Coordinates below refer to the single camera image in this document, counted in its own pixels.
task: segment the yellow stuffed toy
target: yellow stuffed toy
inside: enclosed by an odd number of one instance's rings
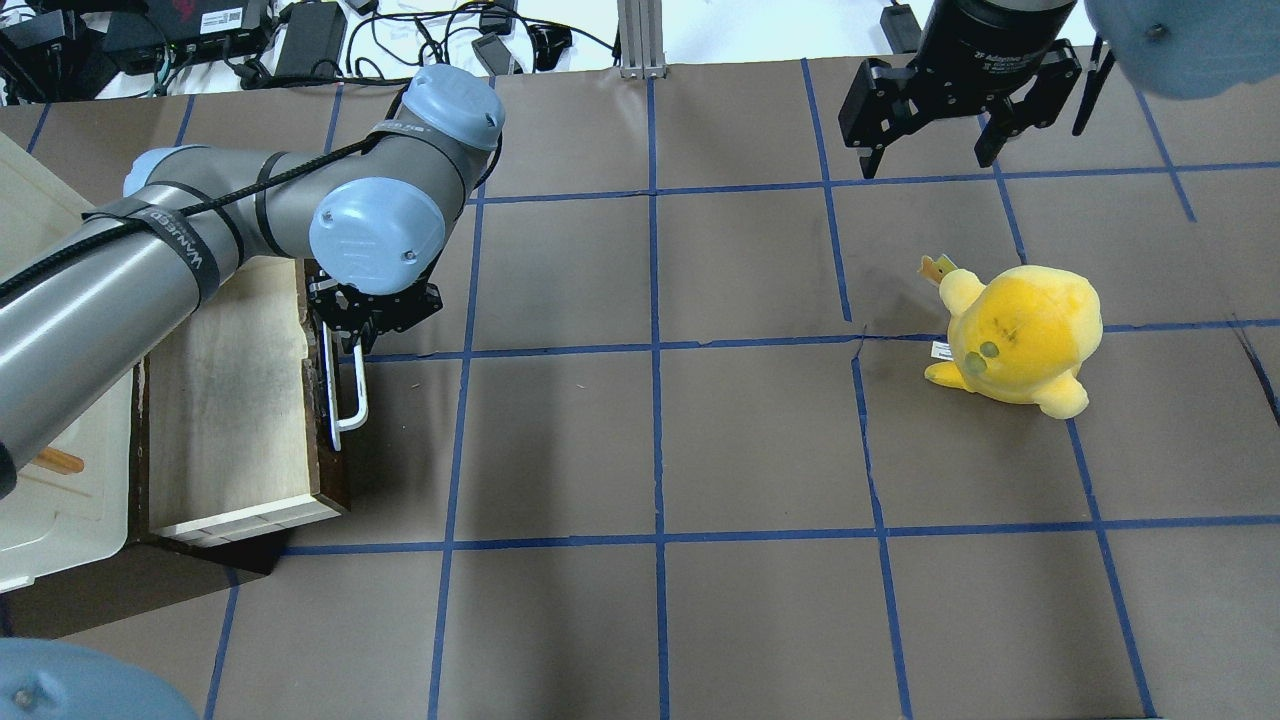
[[[925,258],[920,274],[938,282],[951,311],[947,342],[954,357],[927,368],[925,378],[1004,402],[1039,405],[1059,420],[1089,404],[1075,379],[1102,341],[1098,293],[1089,281],[1021,265],[984,286],[945,255],[937,264]]]

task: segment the white tag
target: white tag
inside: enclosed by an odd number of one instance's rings
[[[214,10],[200,15],[200,35],[218,32],[220,29],[239,29],[241,17],[244,10],[236,8],[232,10]]]

